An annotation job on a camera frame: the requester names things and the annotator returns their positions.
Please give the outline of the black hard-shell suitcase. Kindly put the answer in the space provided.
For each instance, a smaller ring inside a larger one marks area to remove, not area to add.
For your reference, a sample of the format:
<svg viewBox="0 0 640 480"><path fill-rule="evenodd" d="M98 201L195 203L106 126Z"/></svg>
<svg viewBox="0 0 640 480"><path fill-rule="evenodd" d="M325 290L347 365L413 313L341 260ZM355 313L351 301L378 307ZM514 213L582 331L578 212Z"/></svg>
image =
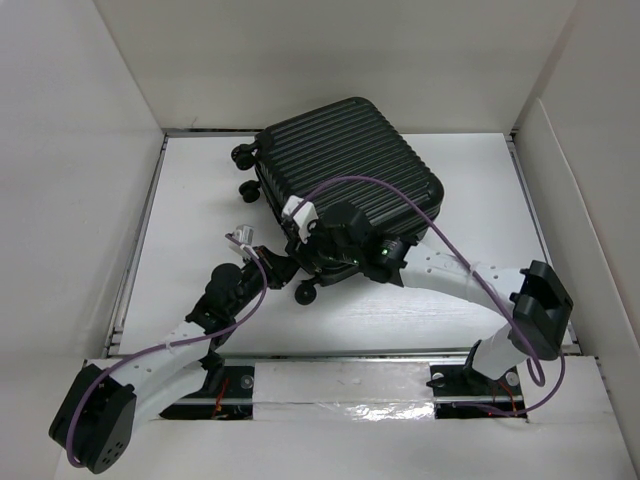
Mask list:
<svg viewBox="0 0 640 480"><path fill-rule="evenodd" d="M375 229L419 242L444 198L441 181L374 104L361 97L271 125L252 143L236 146L231 158L238 169L257 175L240 185L243 200L265 197L283 232L281 211L295 195L311 201L318 215L348 202ZM295 299L308 305L318 286L358 273L308 273Z"/></svg>

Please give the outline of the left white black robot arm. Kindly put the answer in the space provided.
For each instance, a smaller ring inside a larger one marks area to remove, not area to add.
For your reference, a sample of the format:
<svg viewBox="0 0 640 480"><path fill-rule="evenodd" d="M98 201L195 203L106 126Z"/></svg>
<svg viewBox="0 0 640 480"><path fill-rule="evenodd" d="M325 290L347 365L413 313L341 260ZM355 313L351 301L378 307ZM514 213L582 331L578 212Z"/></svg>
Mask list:
<svg viewBox="0 0 640 480"><path fill-rule="evenodd" d="M217 349L280 289L299 266L264 246L241 248L244 264L211 273L193 310L161 342L108 367L86 364L76 375L49 428L69 464L100 474L129 444L134 428L184 395L212 396L222 387Z"/></svg>

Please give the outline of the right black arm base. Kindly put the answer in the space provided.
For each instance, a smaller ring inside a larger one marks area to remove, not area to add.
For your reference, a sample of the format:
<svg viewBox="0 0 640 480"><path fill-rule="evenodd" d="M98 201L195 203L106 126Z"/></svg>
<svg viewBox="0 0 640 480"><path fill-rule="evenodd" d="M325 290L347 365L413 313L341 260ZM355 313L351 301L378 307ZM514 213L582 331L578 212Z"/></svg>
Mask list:
<svg viewBox="0 0 640 480"><path fill-rule="evenodd" d="M515 368L497 381L452 364L431 365L430 375L426 386L433 394L438 420L506 418L525 408Z"/></svg>

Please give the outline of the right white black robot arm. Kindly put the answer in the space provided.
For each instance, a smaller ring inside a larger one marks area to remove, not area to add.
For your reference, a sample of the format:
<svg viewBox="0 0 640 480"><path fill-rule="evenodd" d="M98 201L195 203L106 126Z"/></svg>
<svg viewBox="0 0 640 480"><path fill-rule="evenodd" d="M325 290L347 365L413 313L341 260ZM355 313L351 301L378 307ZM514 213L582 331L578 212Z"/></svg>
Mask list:
<svg viewBox="0 0 640 480"><path fill-rule="evenodd" d="M573 301L551 265L534 260L522 269L463 262L454 254L374 228L348 202L318 215L313 203L292 196L285 228L313 260L347 266L366 278L403 288L440 292L504 316L505 326L474 344L462 381L484 393L512 367L558 358Z"/></svg>

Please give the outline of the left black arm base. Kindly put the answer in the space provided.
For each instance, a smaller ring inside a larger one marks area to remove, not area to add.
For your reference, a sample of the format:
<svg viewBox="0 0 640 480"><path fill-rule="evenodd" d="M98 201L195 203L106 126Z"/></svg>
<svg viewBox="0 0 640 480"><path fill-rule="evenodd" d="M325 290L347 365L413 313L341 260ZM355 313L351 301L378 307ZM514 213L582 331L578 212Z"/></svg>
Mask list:
<svg viewBox="0 0 640 480"><path fill-rule="evenodd" d="M252 420L255 366L226 365L216 388L201 390L179 399L159 416L164 420Z"/></svg>

